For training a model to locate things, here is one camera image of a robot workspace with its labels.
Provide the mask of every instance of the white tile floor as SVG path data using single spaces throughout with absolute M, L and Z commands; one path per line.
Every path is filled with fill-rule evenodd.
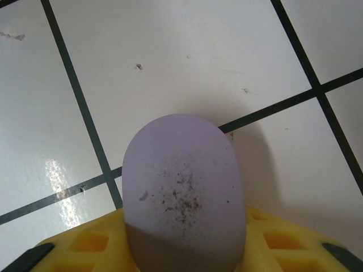
M 268 0 L 50 2 L 112 169 L 159 116 L 222 125 L 310 89 Z M 362 68 L 361 3 L 300 2 L 283 0 L 321 82 Z M 40 0 L 0 9 L 1 32 L 0 216 L 102 174 Z M 362 83 L 327 94 L 361 166 Z M 229 137 L 247 204 L 363 258 L 363 197 L 315 99 Z M 1 225 L 0 268 L 113 209 L 103 184 Z

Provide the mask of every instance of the purple soft pad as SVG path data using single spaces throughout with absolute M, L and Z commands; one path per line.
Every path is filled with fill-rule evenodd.
M 209 121 L 173 114 L 143 127 L 123 163 L 126 230 L 141 271 L 233 271 L 246 222 L 232 144 Z

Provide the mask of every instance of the white tile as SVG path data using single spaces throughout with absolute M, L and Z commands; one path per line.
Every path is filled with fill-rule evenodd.
M 0 9 L 0 214 L 101 174 L 39 0 Z
M 282 3 L 321 83 L 363 67 L 363 1 Z
M 112 168 L 157 117 L 221 125 L 310 88 L 269 0 L 51 4 Z
M 0 269 L 27 249 L 115 209 L 106 184 L 0 226 Z
M 331 236 L 363 258 L 363 198 L 317 100 L 234 131 L 232 143 L 246 204 Z
M 123 177 L 116 178 L 115 182 L 116 182 L 117 188 L 119 189 L 121 198 L 124 199 L 123 198 Z
M 341 128 L 363 169 L 363 79 L 327 93 Z

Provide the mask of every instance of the floor tile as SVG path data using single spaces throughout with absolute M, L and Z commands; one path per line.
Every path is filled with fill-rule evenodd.
M 112 168 L 157 117 L 221 125 L 310 88 L 269 0 L 50 2 Z
M 115 179 L 117 188 L 119 189 L 119 192 L 121 194 L 121 198 L 123 199 L 123 177 L 118 177 Z
M 331 236 L 363 258 L 363 197 L 317 100 L 229 137 L 246 204 Z
M 0 226 L 0 269 L 53 235 L 115 209 L 106 184 L 59 201 Z
M 327 93 L 341 128 L 363 169 L 363 79 Z
M 0 9 L 0 32 L 4 214 L 101 170 L 40 1 Z
M 363 1 L 282 0 L 321 83 L 363 67 Z

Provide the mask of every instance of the yellow plastic base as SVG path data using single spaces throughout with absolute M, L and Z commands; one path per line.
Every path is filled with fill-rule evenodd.
M 247 237 L 236 272 L 348 272 L 323 247 L 337 241 L 246 207 Z M 33 272 L 139 271 L 128 248 L 123 209 L 48 238 L 56 247 Z

